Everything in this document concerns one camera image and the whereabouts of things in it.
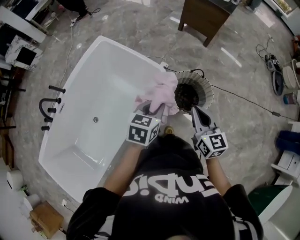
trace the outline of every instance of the black t-shirt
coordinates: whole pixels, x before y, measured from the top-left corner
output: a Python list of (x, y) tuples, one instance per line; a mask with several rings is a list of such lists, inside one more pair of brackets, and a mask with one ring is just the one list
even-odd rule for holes
[(139, 166), (122, 197), (102, 187), (89, 190), (71, 218), (67, 239), (93, 239), (113, 214), (110, 239), (263, 238), (242, 185), (231, 187), (222, 197), (201, 167), (184, 161), (177, 154), (152, 156)]

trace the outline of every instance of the pink cloth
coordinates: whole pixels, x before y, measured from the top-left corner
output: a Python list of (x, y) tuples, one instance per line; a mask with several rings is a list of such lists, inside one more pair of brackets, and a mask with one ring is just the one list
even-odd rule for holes
[(174, 93), (178, 80), (175, 73), (164, 72), (156, 74), (154, 76), (154, 81), (155, 85), (148, 89), (144, 95), (137, 96), (135, 103), (136, 105), (139, 105), (146, 101), (152, 101), (150, 105), (150, 112), (152, 113), (164, 103), (166, 107), (161, 123), (166, 124), (168, 115), (175, 115), (179, 111)]

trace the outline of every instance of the black object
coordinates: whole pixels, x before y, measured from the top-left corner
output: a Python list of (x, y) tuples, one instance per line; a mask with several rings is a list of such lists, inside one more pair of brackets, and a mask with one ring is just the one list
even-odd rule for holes
[(29, 50), (26, 47), (22, 47), (22, 49), (20, 50), (20, 52), (16, 58), (16, 61), (30, 66), (32, 64), (32, 61), (34, 60), (36, 54), (37, 53), (32, 50)]
[(10, 187), (11, 189), (13, 189), (13, 188), (10, 186), (9, 181), (7, 181), (7, 183), (8, 183), (8, 185), (9, 185), (9, 187)]
[(259, 5), (262, 3), (262, 0), (249, 0), (246, 1), (246, 4), (253, 10), (257, 9)]
[(294, 152), (297, 155), (300, 154), (300, 133), (291, 131), (280, 131), (278, 138), (275, 141), (276, 147), (281, 151)]
[(41, 129), (42, 129), (42, 131), (49, 131), (50, 127), (49, 126), (42, 126)]
[(11, 44), (14, 37), (18, 35), (19, 37), (25, 39), (26, 41), (30, 41), (31, 38), (25, 35), (24, 33), (14, 29), (13, 27), (4, 24), (0, 28), (0, 54), (5, 56), (6, 52), (8, 51), (8, 44)]
[(0, 130), (16, 128), (16, 126), (7, 126), (6, 125), (7, 119), (12, 117), (11, 114), (8, 113), (10, 99), (11, 99), (13, 91), (25, 92), (26, 90), (15, 87), (16, 81), (18, 81), (17, 79), (11, 79), (11, 78), (5, 78), (5, 77), (0, 77), (0, 79), (8, 81), (7, 86), (4, 86), (0, 83), (0, 94), (5, 93), (5, 104), (3, 106), (3, 110), (2, 110), (2, 114), (1, 114), (1, 118), (2, 118), (4, 126), (0, 127)]
[(43, 107), (42, 107), (42, 103), (43, 103), (43, 102), (55, 102), (55, 103), (60, 104), (60, 103), (61, 103), (61, 98), (43, 98), (43, 99), (41, 99), (41, 100), (39, 101), (38, 107), (39, 107), (40, 112), (42, 113), (42, 115), (43, 115), (46, 119), (48, 119), (49, 121), (52, 122), (52, 121), (53, 121), (53, 118), (50, 117), (50, 116), (48, 116), (48, 115), (44, 112), (44, 110), (43, 110)]
[(25, 19), (37, 4), (35, 0), (14, 1), (12, 12)]
[(167, 68), (167, 67), (164, 67), (164, 69), (166, 69), (166, 70), (169, 70), (169, 71), (172, 71), (172, 72), (175, 72), (175, 73), (177, 73), (177, 72), (178, 72), (178, 71), (175, 71), (175, 70), (169, 69), (169, 68)]
[(186, 83), (180, 83), (175, 90), (175, 101), (179, 109), (189, 112), (198, 105), (199, 97), (196, 90)]
[(58, 91), (58, 92), (62, 92), (62, 93), (66, 92), (66, 89), (58, 88), (58, 87), (55, 87), (55, 86), (52, 86), (52, 85), (49, 85), (49, 89), (55, 90), (55, 91)]
[(269, 53), (268, 55), (264, 56), (264, 60), (266, 62), (267, 68), (269, 71), (274, 72), (282, 72), (282, 68), (279, 64), (279, 61), (277, 60), (276, 56)]
[(284, 80), (281, 72), (274, 71), (272, 73), (272, 85), (273, 85), (274, 93), (277, 96), (281, 96), (284, 88)]
[(58, 0), (66, 9), (74, 12), (78, 12), (80, 17), (85, 16), (88, 13), (83, 0)]
[(44, 118), (44, 122), (52, 122), (52, 121), (47, 118)]
[(49, 107), (47, 110), (49, 113), (56, 113), (56, 108)]
[(276, 117), (280, 117), (281, 115), (277, 112), (272, 112), (272, 115), (276, 116)]
[(279, 18), (283, 16), (283, 14), (278, 9), (275, 11), (275, 15)]
[(199, 68), (196, 68), (196, 69), (193, 69), (193, 70), (190, 70), (190, 72), (194, 72), (194, 71), (201, 71), (202, 72), (202, 76), (201, 77), (204, 77), (204, 72), (202, 69), (199, 69)]
[(229, 14), (232, 14), (233, 11), (237, 8), (238, 5), (230, 2), (226, 2), (223, 0), (209, 0), (209, 2), (212, 2), (213, 4), (217, 5), (219, 8), (223, 9), (224, 11), (228, 12)]

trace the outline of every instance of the floor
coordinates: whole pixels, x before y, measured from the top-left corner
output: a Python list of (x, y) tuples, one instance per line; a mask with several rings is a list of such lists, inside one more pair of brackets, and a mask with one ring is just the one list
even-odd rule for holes
[[(30, 192), (38, 193), (56, 208), (68, 222), (72, 212), (63, 208), (62, 199), (78, 206), (38, 163), (44, 118), (38, 109), (42, 98), (55, 97), (48, 85), (62, 85), (81, 56), (96, 39), (103, 35), (144, 55), (163, 56), (169, 68), (176, 71), (201, 68), (208, 80), (221, 88), (259, 103), (271, 111), (296, 118), (297, 107), (284, 105), (271, 88), (270, 73), (257, 56), (255, 46), (266, 45), (283, 64), (291, 59), (292, 35), (264, 4), (256, 14), (239, 6), (226, 21), (208, 48), (205, 38), (189, 27), (177, 31), (183, 0), (86, 0), (90, 10), (101, 11), (78, 23), (71, 39), (68, 13), (61, 16), (52, 37), (47, 37), (45, 53), (37, 69), (27, 74), (20, 94), (15, 121), (17, 129), (10, 131), (15, 147), (15, 160)], [(220, 161), (232, 184), (241, 183), (249, 192), (274, 177), (270, 164), (278, 151), (274, 139), (281, 129), (288, 129), (288, 120), (270, 113), (234, 95), (214, 88), (215, 102), (210, 107), (222, 131), (226, 133), (229, 149)], [(185, 118), (170, 118), (179, 136), (188, 140), (193, 129), (182, 129)]]

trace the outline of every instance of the sneaker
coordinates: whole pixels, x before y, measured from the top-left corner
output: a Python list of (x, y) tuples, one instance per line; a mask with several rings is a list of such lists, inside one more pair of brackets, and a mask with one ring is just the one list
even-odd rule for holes
[(87, 12), (86, 15), (84, 15), (84, 16), (79, 16), (79, 17), (76, 19), (76, 22), (80, 22), (83, 18), (87, 17), (88, 15), (90, 15), (89, 12)]
[(164, 135), (173, 134), (175, 135), (174, 129), (171, 126), (166, 126), (164, 130)]

